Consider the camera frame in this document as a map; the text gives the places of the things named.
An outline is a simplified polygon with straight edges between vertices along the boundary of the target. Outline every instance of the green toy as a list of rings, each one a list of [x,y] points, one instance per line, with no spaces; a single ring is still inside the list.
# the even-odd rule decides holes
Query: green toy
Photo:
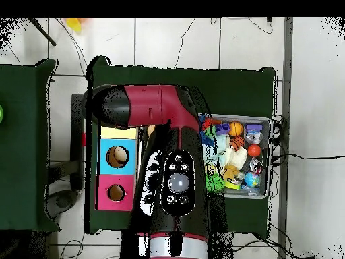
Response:
[[[0,105],[0,123],[3,121],[3,108]]]
[[[211,125],[207,127],[203,132],[207,137],[214,139],[216,137],[216,126]]]
[[[208,192],[218,193],[224,187],[224,180],[219,174],[206,175],[206,189]]]

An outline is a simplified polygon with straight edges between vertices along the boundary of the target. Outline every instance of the pink box panel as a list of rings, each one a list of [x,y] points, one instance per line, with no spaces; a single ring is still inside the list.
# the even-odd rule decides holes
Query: pink box panel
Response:
[[[100,175],[99,180],[98,210],[132,211],[134,198],[133,175]],[[108,197],[108,188],[112,185],[121,185],[125,190],[125,197],[120,202],[114,202]]]

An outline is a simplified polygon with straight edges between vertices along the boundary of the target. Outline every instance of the orange ball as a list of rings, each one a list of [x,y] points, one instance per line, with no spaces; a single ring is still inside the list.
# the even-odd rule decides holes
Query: orange ball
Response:
[[[243,126],[239,122],[230,123],[230,136],[235,137],[241,135],[243,132]]]
[[[250,157],[258,157],[261,154],[261,148],[259,145],[250,145],[248,147],[248,155]]]

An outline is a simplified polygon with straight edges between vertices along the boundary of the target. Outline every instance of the green table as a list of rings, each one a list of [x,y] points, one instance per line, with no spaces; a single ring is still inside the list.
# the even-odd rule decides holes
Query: green table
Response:
[[[103,84],[179,84],[198,87],[213,114],[244,115],[272,118],[275,71],[239,69],[197,70],[158,69],[148,67],[110,66],[106,57],[96,57],[88,67],[93,87]],[[197,111],[206,113],[205,105],[197,102]],[[92,125],[92,166],[96,166],[96,131]],[[95,186],[96,168],[91,170],[91,186]],[[94,188],[86,196],[86,213],[90,215],[90,232],[98,229],[126,229],[130,213],[94,210]],[[262,200],[225,199],[227,229],[223,232],[268,234],[269,196]]]
[[[56,61],[0,65],[0,229],[56,231],[48,188],[47,83]]]

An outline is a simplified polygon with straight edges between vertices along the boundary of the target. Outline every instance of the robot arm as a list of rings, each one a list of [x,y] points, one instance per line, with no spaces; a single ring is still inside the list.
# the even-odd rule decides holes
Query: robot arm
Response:
[[[94,90],[89,106],[92,121],[105,127],[168,126],[158,148],[160,164],[153,199],[147,201],[152,211],[144,211],[140,207],[143,200],[137,199],[132,217],[146,217],[150,224],[150,259],[207,259],[205,171],[199,119],[189,89],[172,85],[106,85]],[[145,191],[147,171],[143,165],[136,197],[142,198]]]

